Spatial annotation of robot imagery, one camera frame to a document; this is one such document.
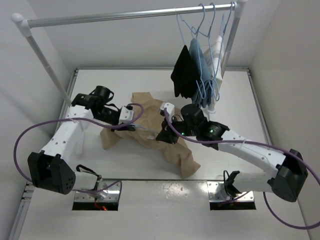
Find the beige t shirt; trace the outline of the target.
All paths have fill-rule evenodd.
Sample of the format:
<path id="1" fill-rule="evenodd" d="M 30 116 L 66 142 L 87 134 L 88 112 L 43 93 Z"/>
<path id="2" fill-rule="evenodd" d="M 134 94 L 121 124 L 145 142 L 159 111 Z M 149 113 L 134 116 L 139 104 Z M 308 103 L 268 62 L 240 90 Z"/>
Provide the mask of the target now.
<path id="1" fill-rule="evenodd" d="M 162 130 L 163 117 L 159 114 L 159 108 L 163 101 L 152 97 L 150 92 L 134 92 L 131 101 L 141 104 L 144 108 L 142 116 L 135 124 L 157 131 Z M 165 161 L 178 167 L 181 177 L 188 178 L 196 173 L 201 167 L 194 158 L 192 151 L 188 148 L 183 139 L 179 139 L 176 144 L 169 144 L 156 140 L 157 134 L 153 132 L 137 129 L 135 131 L 112 131 L 103 128 L 100 132 L 102 148 L 107 150 L 114 146 L 120 139 L 134 139 L 147 149 L 160 151 Z"/>

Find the blue wire hanger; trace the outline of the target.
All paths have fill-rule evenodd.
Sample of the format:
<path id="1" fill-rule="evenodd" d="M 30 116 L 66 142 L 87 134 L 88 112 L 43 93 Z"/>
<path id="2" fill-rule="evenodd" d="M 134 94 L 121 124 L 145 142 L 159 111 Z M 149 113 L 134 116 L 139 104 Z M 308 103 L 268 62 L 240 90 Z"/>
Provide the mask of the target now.
<path id="1" fill-rule="evenodd" d="M 142 130 L 145 130 L 145 131 L 152 132 L 152 133 L 154 133 L 156 135 L 158 134 L 157 131 L 155 131 L 155 130 L 153 130 L 151 128 L 148 128 L 148 127 L 144 127 L 144 126 L 142 126 L 140 124 L 132 123 L 131 126 L 134 127 L 135 129 L 138 128 L 138 129 L 142 129 Z"/>

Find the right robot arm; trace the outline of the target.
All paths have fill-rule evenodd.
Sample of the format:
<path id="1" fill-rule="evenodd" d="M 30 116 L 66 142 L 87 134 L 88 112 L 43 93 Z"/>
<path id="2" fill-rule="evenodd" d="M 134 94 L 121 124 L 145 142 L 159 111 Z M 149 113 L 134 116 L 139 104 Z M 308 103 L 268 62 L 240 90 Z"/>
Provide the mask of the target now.
<path id="1" fill-rule="evenodd" d="M 176 144 L 179 138 L 236 156 L 261 169 L 258 173 L 240 170 L 224 173 L 220 187 L 222 196 L 235 198 L 243 192 L 270 192 L 287 202 L 296 202 L 308 177 L 301 163 L 300 152 L 285 153 L 270 146 L 253 144 L 228 126 L 208 120 L 195 104 L 185 105 L 181 120 L 175 117 L 175 107 L 169 102 L 160 106 L 164 116 L 157 141 Z"/>

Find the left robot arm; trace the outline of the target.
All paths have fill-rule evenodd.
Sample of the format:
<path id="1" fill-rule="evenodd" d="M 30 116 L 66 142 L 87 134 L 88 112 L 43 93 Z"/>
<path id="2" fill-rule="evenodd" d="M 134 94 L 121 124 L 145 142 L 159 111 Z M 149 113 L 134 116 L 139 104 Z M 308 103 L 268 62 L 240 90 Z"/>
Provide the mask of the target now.
<path id="1" fill-rule="evenodd" d="M 133 105 L 118 108 L 111 103 L 113 97 L 111 90 L 99 85 L 89 94 L 76 95 L 67 120 L 40 152 L 32 152 L 27 159 L 35 187 L 63 195 L 76 190 L 97 191 L 101 176 L 89 169 L 72 169 L 69 163 L 72 153 L 82 150 L 85 131 L 91 121 L 104 122 L 115 130 L 133 130 L 129 125 L 134 118 Z"/>

